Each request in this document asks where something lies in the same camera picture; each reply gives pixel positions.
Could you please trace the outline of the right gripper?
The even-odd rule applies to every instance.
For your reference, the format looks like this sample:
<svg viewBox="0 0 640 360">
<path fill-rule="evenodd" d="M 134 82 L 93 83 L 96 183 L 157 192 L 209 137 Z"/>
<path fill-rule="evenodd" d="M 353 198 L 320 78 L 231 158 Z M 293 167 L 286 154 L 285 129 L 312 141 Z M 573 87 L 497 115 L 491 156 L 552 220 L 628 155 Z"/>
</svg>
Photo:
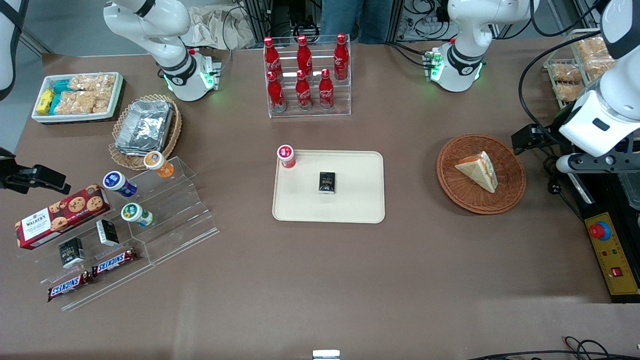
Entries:
<svg viewBox="0 0 640 360">
<path fill-rule="evenodd" d="M 9 184 L 9 178 L 16 174 L 16 184 L 30 188 L 48 188 L 57 193 L 68 195 L 71 185 L 66 183 L 66 175 L 41 164 L 19 170 L 16 155 L 6 148 L 0 148 L 0 188 L 21 193 L 20 189 Z"/>
</svg>

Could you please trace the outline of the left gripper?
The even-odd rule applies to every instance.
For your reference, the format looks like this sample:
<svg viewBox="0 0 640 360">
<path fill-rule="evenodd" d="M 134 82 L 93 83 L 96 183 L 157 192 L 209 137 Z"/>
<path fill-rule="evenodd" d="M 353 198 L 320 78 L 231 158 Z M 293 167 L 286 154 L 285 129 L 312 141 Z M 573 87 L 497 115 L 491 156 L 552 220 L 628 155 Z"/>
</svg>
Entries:
<svg viewBox="0 0 640 360">
<path fill-rule="evenodd" d="M 638 95 L 617 92 L 606 98 L 599 91 L 586 91 L 576 100 L 558 132 L 592 157 L 601 157 L 639 127 Z M 558 144 L 546 127 L 535 124 L 512 134 L 510 142 L 515 155 Z"/>
</svg>

